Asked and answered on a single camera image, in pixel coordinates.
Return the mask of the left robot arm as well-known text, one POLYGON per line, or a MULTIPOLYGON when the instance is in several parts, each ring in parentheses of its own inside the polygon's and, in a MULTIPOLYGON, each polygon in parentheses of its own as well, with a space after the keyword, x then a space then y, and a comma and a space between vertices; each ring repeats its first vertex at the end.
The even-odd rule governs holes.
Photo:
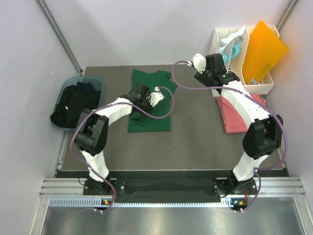
POLYGON ((86 108, 82 111, 77 123, 80 130, 74 142, 88 164, 89 176, 85 183, 86 189, 99 194, 110 191, 111 183, 106 179, 109 170, 103 154, 109 126, 120 118, 130 115, 134 105, 149 113, 163 99, 164 95, 159 87, 155 87, 151 92, 147 86, 137 84, 133 91, 121 95, 106 108, 99 110, 86 108))

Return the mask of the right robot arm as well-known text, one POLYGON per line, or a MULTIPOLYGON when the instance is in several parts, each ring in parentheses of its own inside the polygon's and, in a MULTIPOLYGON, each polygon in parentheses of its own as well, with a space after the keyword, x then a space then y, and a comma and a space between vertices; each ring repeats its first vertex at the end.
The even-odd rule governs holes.
POLYGON ((279 124, 282 119, 251 100, 240 78, 226 70, 221 54, 202 56, 198 53, 191 64, 197 70, 194 77, 206 87, 215 88, 235 108, 247 127, 242 142, 244 153, 222 187, 225 194, 241 193, 251 182, 254 170, 281 146, 279 124))

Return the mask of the green t shirt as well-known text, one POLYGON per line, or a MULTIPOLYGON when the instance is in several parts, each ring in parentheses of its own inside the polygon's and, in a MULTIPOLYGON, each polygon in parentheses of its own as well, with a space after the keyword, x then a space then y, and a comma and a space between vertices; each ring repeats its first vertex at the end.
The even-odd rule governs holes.
MULTIPOLYGON (((177 84, 170 81, 171 73, 163 70, 158 70, 153 73, 143 72, 134 69, 132 72, 132 90, 137 84, 147 86, 150 92, 153 92, 155 87, 166 87, 173 94, 177 89, 177 84)), ((171 110, 171 94, 164 89, 160 90, 164 95, 164 100, 154 107, 149 114, 160 117, 169 113, 171 110)), ((171 131, 171 116, 161 119, 151 118, 138 110, 129 115, 128 132, 159 132, 171 131)))

